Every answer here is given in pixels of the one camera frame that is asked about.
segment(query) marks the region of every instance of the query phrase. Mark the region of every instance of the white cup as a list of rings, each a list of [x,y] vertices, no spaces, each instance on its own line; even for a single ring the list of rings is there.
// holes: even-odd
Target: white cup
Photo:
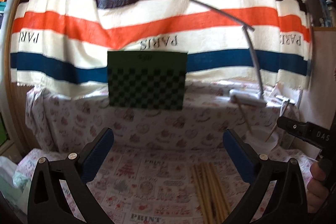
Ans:
[[[251,145],[251,147],[259,154],[268,155],[271,150],[276,147],[278,144],[279,136],[276,132],[273,132],[271,137],[265,142],[268,137],[270,130],[266,127],[252,126],[253,135],[251,135],[250,131],[245,134],[245,143]]]

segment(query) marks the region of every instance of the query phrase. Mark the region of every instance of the finger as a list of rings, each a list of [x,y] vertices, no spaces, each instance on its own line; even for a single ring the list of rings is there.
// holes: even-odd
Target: finger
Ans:
[[[317,213],[318,210],[319,210],[318,208],[315,208],[315,207],[308,204],[308,213],[309,214],[315,214],[315,213]]]
[[[310,167],[311,175],[314,179],[323,181],[326,178],[326,174],[323,172],[323,170],[319,167],[318,163],[315,162]]]
[[[307,192],[307,204],[311,205],[315,208],[320,208],[322,204],[324,203],[324,200],[319,198],[318,196],[314,195],[311,192]]]
[[[307,190],[322,200],[325,200],[329,195],[329,190],[324,187],[321,182],[315,179],[311,179],[310,182],[308,182]]]

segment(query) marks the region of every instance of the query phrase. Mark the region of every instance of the checkerboard pattern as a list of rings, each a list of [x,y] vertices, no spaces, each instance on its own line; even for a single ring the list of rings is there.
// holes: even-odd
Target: checkerboard pattern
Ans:
[[[113,67],[108,76],[111,106],[182,109],[185,71]]]

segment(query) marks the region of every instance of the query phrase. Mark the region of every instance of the curtain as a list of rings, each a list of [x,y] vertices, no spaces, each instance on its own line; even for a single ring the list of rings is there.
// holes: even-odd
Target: curtain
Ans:
[[[305,0],[198,0],[245,21],[264,84],[306,88]],[[20,0],[11,76],[71,97],[107,85],[107,51],[187,52],[187,80],[256,80],[242,27],[189,0]]]

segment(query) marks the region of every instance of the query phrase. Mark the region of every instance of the screw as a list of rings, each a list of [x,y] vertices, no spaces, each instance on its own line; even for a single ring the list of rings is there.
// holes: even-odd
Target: screw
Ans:
[[[74,160],[75,158],[77,158],[77,154],[76,153],[71,153],[71,154],[69,154],[68,158],[70,160]]]
[[[42,158],[39,159],[39,164],[42,164],[44,162],[45,162],[45,157],[42,157]]]
[[[259,158],[260,158],[261,160],[268,160],[268,156],[267,156],[266,154],[260,154],[260,155],[259,155]]]
[[[291,164],[293,164],[293,165],[296,165],[296,164],[297,164],[297,160],[294,159],[294,158],[291,158],[289,161],[290,161]]]

